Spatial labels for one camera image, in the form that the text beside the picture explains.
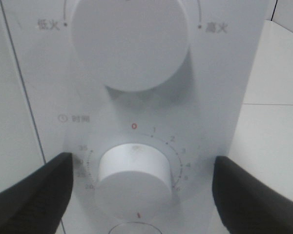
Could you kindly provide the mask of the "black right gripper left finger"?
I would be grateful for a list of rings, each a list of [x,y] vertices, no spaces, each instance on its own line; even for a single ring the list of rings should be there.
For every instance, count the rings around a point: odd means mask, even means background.
[[[54,234],[73,189],[73,156],[60,153],[0,192],[0,234]]]

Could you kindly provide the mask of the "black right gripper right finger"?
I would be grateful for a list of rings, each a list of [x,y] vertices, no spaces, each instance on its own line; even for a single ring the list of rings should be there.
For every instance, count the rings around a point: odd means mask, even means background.
[[[215,159],[212,196],[231,234],[293,234],[293,201],[226,156]]]

